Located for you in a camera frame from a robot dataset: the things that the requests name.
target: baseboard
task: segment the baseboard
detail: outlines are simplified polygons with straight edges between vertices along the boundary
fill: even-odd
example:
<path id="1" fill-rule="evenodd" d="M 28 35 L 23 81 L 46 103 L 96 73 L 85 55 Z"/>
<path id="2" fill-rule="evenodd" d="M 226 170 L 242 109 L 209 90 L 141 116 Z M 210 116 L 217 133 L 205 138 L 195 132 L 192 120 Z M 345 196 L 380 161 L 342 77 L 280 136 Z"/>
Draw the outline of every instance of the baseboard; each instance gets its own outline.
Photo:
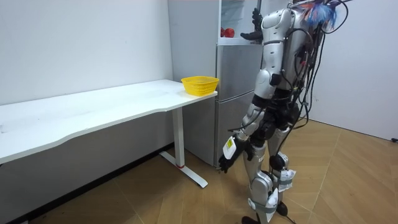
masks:
<path id="1" fill-rule="evenodd" d="M 74 198 L 86 193 L 87 191 L 89 191 L 89 190 L 91 190 L 91 189 L 93 189 L 93 188 L 95 188 L 95 187 L 97 187 L 97 186 L 99 186 L 99 185 L 101 185 L 101 184 L 103 184 L 103 183 L 105 183 L 105 182 L 107 182 L 107 181 L 119 176 L 120 174 L 131 170 L 132 168 L 138 166 L 139 164 L 142 164 L 143 162 L 148 161 L 149 159 L 152 159 L 153 157 L 159 155 L 160 152 L 166 151 L 166 150 L 171 149 L 173 147 L 174 147 L 174 142 L 170 143 L 170 144 L 168 144 L 168 145 L 166 145 L 166 146 L 164 146 L 164 147 L 162 147 L 162 148 L 160 148 L 160 149 L 158 149 L 158 150 L 156 150 L 156 151 L 154 151 L 154 152 L 152 152 L 152 153 L 150 153 L 150 154 L 148 154 L 148 155 L 146 155 L 146 156 L 144 156 L 144 157 L 142 157 L 142 158 L 140 158 L 140 159 L 138 159 L 138 160 L 136 160 L 134 162 L 131 162 L 131 163 L 129 163 L 129 164 L 127 164 L 127 165 L 125 165 L 125 166 L 123 166 L 121 168 L 118 168 L 117 170 L 112 171 L 112 172 L 110 172 L 110 173 L 108 173 L 108 174 L 106 174 L 106 175 L 104 175 L 104 176 L 102 176 L 102 177 L 100 177 L 100 178 L 98 178 L 98 179 L 96 179 L 96 180 L 94 180 L 94 181 L 82 186 L 82 187 L 79 187 L 78 189 L 76 189 L 76 190 L 74 190 L 72 192 L 69 192 L 66 195 L 63 195 L 63 196 L 61 196 L 61 197 L 59 197 L 59 198 L 57 198 L 57 199 L 55 199 L 55 200 L 53 200 L 51 202 L 39 207 L 39 208 L 36 208 L 35 210 L 33 210 L 33 211 L 31 211 L 31 212 L 29 212 L 29 213 L 27 213 L 25 215 L 22 215 L 22 216 L 20 216 L 20 217 L 18 217 L 16 219 L 14 219 L 11 222 L 8 222 L 7 224 L 21 224 L 21 223 L 23 223 L 26 220 L 33 220 L 33 219 L 35 219 L 35 218 L 37 218 L 37 217 L 39 217 L 39 216 L 41 216 L 41 215 L 43 215 L 43 214 L 45 214 L 45 213 L 47 213 L 49 211 L 55 209 L 56 207 L 66 203 L 66 202 L 69 202 L 70 200 L 72 200 L 72 199 L 74 199 Z"/>

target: white desk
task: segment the white desk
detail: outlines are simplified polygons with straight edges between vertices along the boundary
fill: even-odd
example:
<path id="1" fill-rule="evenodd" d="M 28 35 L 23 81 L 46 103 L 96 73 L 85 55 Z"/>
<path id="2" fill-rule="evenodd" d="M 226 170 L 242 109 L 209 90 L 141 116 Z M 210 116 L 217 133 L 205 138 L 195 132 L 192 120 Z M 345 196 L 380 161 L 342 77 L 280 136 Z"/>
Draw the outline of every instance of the white desk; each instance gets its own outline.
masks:
<path id="1" fill-rule="evenodd" d="M 192 96 L 181 83 L 157 80 L 0 106 L 0 164 L 115 124 L 173 110 L 176 158 L 160 154 L 206 187 L 204 179 L 184 166 L 182 107 L 216 95 L 215 91 Z"/>

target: desk leg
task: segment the desk leg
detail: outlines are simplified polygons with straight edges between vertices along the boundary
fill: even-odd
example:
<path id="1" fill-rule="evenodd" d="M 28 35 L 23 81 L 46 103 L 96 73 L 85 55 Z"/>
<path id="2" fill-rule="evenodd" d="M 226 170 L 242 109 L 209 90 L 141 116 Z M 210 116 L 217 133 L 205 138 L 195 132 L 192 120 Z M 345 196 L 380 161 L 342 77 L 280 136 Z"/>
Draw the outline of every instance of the desk leg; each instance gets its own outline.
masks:
<path id="1" fill-rule="evenodd" d="M 207 181 L 194 173 L 191 169 L 185 166 L 184 158 L 184 130 L 182 123 L 182 108 L 173 110 L 173 129 L 174 129 L 174 148 L 175 158 L 167 152 L 161 152 L 160 155 L 166 158 L 169 162 L 178 167 L 184 174 L 195 181 L 200 187 L 207 186 Z"/>

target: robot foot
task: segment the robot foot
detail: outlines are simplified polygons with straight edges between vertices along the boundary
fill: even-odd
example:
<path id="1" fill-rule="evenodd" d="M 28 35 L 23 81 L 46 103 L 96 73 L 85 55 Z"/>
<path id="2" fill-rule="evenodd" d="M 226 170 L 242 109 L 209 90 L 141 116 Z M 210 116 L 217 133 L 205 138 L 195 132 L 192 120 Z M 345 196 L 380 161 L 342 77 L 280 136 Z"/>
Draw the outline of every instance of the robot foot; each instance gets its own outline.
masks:
<path id="1" fill-rule="evenodd" d="M 283 202 L 279 202 L 278 207 L 276 208 L 276 211 L 279 213 L 279 215 L 282 215 L 283 217 L 287 216 L 287 206 Z"/>
<path id="2" fill-rule="evenodd" d="M 254 219 L 250 217 L 243 217 L 242 218 L 242 224 L 260 224 L 260 222 L 255 221 Z"/>

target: red apple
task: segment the red apple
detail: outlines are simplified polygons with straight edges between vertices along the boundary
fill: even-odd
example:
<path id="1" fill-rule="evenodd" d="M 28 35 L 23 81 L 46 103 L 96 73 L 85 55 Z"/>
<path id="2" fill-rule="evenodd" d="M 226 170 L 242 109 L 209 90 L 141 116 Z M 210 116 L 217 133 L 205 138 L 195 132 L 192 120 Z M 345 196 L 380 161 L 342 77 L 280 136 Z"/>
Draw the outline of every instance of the red apple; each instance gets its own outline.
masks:
<path id="1" fill-rule="evenodd" d="M 232 38 L 235 36 L 235 30 L 232 28 L 227 28 L 227 29 L 225 29 L 224 35 L 225 35 L 225 37 Z"/>

